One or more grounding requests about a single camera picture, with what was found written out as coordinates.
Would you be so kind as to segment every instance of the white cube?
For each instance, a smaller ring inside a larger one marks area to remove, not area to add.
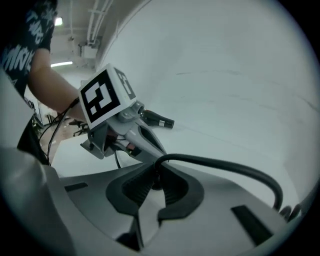
[[[126,75],[110,63],[86,81],[78,94],[90,129],[136,102]]]

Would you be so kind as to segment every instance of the person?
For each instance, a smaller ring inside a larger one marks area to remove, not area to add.
[[[16,1],[9,1],[8,4],[12,6],[6,6],[6,10],[14,12],[9,20],[5,20],[7,15],[1,15],[0,65],[22,97],[28,86],[40,102],[62,113],[78,93],[51,68],[50,44],[57,16],[57,0],[25,0],[19,1],[18,6],[14,6]],[[79,103],[69,116],[85,121]],[[34,155],[42,164],[48,164],[31,121],[17,148]]]

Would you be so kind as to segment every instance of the fluorescent light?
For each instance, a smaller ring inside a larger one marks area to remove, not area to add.
[[[62,25],[62,18],[61,17],[55,18],[54,25],[61,26]]]
[[[51,64],[51,68],[58,67],[58,66],[71,65],[72,63],[73,63],[72,61],[55,63],[55,64]]]

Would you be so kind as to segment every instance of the ceiling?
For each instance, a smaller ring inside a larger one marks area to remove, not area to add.
[[[97,11],[100,11],[105,2],[112,0],[99,0]],[[87,33],[90,23],[91,11],[96,0],[58,0],[58,17],[62,17],[63,24],[54,28],[51,40],[51,62],[73,61],[78,67],[93,68],[93,59],[80,57],[80,46],[87,43]],[[93,16],[91,32],[94,30],[99,13]],[[95,48],[99,47],[100,40],[106,29],[106,19],[103,18],[97,33]]]

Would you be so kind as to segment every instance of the black cable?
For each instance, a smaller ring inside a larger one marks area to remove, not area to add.
[[[229,171],[232,173],[244,175],[254,180],[257,180],[265,184],[266,186],[268,186],[273,191],[274,193],[273,208],[276,209],[277,211],[279,211],[281,208],[281,204],[283,202],[283,197],[284,197],[281,186],[278,184],[278,182],[274,178],[270,177],[269,175],[265,174],[262,171],[259,171],[257,169],[254,169],[242,164],[234,163],[234,162],[216,160],[216,159],[205,158],[205,157],[194,156],[194,155],[187,155],[187,154],[163,155],[160,158],[158,158],[154,163],[153,165],[154,169],[157,171],[161,166],[162,162],[167,160],[178,160],[178,161],[188,162],[196,165],[221,169],[221,170]]]
[[[59,123],[57,124],[56,128],[54,129],[54,132],[53,132],[53,134],[52,134],[52,136],[51,136],[51,139],[50,139],[50,141],[49,141],[49,144],[48,144],[47,159],[48,159],[48,164],[49,164],[49,165],[50,165],[49,153],[50,153],[52,141],[53,141],[53,139],[54,139],[54,137],[55,137],[58,129],[60,128],[60,125],[61,125],[62,122],[65,120],[65,118],[66,118],[69,110],[72,109],[76,104],[78,104],[78,102],[79,102],[79,98],[76,98],[76,99],[69,105],[69,107],[60,114],[60,115],[63,114],[63,116],[62,116],[62,118],[59,120]]]
[[[40,107],[39,107],[39,100],[38,101],[38,110],[39,110],[39,116],[41,118],[41,124],[44,125],[44,121],[42,120],[41,112],[40,112]]]
[[[118,169],[120,169],[121,166],[118,160],[117,151],[114,152],[114,159],[115,159],[116,166],[118,166]]]
[[[53,120],[52,120],[52,122],[50,123],[50,125],[43,131],[43,133],[40,135],[40,137],[39,137],[39,142],[40,142],[40,140],[41,140],[41,138],[42,138],[42,136],[45,134],[45,132],[51,127],[51,126],[53,126],[54,125],[54,123],[55,123],[55,121],[56,121],[56,119],[57,118],[59,118],[61,115],[63,115],[63,113],[64,112],[62,112],[62,113],[60,113],[60,114],[58,114]]]

